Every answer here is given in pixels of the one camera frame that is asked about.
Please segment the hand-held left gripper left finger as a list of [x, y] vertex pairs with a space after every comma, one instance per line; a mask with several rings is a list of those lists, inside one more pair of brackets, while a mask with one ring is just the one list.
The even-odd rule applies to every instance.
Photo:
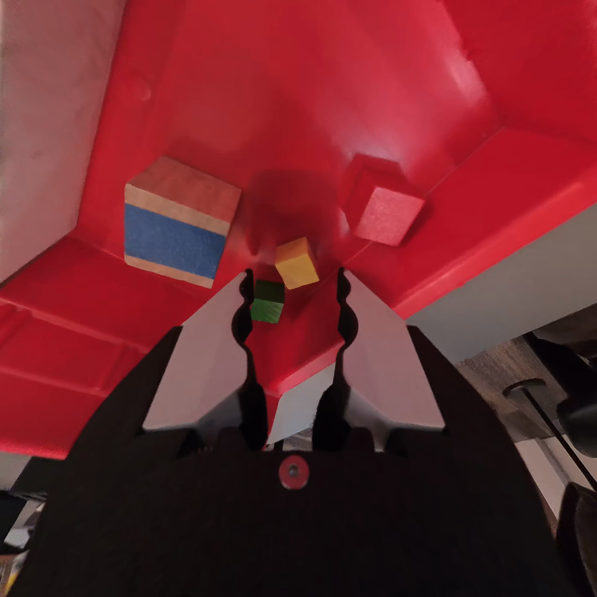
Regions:
[[143, 431], [189, 430], [213, 448], [231, 428], [250, 449], [265, 446], [265, 391], [247, 346], [253, 301], [254, 274], [247, 269], [182, 325]]

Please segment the yellow wooden cube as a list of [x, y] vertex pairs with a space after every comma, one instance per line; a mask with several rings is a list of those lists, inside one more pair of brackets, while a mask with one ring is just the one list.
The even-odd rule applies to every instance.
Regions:
[[307, 237], [277, 246], [275, 267], [288, 290], [319, 282]]

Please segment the green wooden cube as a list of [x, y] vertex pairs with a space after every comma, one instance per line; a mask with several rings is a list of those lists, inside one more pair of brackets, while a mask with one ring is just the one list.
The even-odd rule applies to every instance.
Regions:
[[285, 285], [270, 280], [256, 280], [251, 305], [253, 321], [278, 324], [285, 303]]

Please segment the blue striped wooden block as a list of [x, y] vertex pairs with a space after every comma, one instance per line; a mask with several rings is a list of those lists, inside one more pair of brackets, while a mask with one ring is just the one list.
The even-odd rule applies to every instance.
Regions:
[[242, 190], [160, 156], [124, 189], [125, 263], [211, 289]]

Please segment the red wooden cube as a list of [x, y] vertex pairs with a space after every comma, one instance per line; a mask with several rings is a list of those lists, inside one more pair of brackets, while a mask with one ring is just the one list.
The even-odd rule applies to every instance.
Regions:
[[397, 247], [407, 236], [426, 200], [396, 162], [358, 153], [343, 175], [338, 205], [350, 233]]

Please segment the black chair base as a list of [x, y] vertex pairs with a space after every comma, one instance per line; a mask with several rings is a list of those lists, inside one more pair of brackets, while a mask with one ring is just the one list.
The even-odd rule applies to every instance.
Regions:
[[524, 334], [524, 339], [567, 396], [556, 412], [572, 445], [596, 458], [596, 368], [568, 346], [541, 339], [533, 332]]

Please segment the black chair wheel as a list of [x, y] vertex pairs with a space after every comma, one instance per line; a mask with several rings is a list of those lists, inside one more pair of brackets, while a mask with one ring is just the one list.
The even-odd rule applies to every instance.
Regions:
[[570, 482], [563, 494], [556, 546], [581, 596], [596, 596], [596, 493]]

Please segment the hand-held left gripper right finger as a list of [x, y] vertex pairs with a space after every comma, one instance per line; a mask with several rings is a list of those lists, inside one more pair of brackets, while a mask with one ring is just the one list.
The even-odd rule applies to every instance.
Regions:
[[445, 428], [408, 326], [340, 268], [338, 349], [332, 384], [317, 405], [313, 449], [344, 449], [352, 432], [375, 449], [400, 448], [401, 432]]

